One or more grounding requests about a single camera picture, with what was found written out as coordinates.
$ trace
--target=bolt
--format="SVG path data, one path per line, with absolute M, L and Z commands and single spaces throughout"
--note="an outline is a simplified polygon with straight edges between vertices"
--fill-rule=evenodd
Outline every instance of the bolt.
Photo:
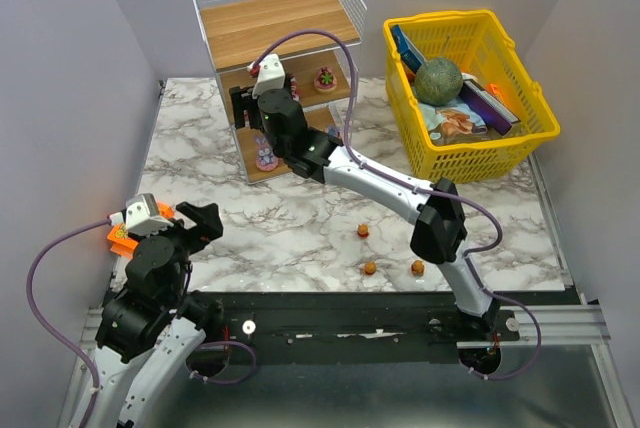
M 515 318 L 509 318 L 505 325 L 509 331 L 518 331 L 518 329 L 520 329 L 520 323 L 518 323 L 518 320 Z
M 245 335 L 252 335 L 256 331 L 256 324 L 253 320 L 247 320 L 242 324 L 242 331 Z

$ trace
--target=purple package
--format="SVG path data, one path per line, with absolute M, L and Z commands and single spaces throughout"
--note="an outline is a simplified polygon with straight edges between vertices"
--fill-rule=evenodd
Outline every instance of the purple package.
M 475 81 L 466 80 L 458 96 L 500 135 L 519 129 L 520 119 Z

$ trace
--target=snack bag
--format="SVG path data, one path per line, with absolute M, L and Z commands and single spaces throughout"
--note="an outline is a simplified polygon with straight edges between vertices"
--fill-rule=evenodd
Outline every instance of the snack bag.
M 431 142 L 436 146 L 492 139 L 482 118 L 459 98 L 443 106 L 418 101 L 418 106 Z

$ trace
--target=cantaloupe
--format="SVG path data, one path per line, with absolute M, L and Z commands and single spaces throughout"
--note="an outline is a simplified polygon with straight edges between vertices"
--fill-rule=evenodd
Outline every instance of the cantaloupe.
M 450 59 L 427 60 L 416 73 L 416 96 L 423 103 L 442 106 L 460 94 L 463 81 L 460 69 Z

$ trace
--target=marble surface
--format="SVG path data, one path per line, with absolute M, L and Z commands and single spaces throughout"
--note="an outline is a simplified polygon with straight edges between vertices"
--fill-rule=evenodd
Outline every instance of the marble surface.
M 343 112 L 346 100 L 336 106 Z M 383 79 L 361 80 L 353 145 L 410 173 Z M 528 163 L 502 179 L 459 186 L 502 223 L 502 245 L 474 259 L 495 290 L 562 290 L 556 254 Z M 191 289 L 203 291 L 446 291 L 434 266 L 411 276 L 412 227 L 395 213 L 347 190 L 293 174 L 247 185 L 215 81 L 171 79 L 158 115 L 139 192 L 175 205 L 216 202 L 224 236 L 192 259 Z M 495 232 L 469 209 L 472 245 Z M 367 223 L 366 240 L 355 234 Z M 360 268 L 375 261 L 366 277 Z M 117 263 L 114 287 L 124 282 Z

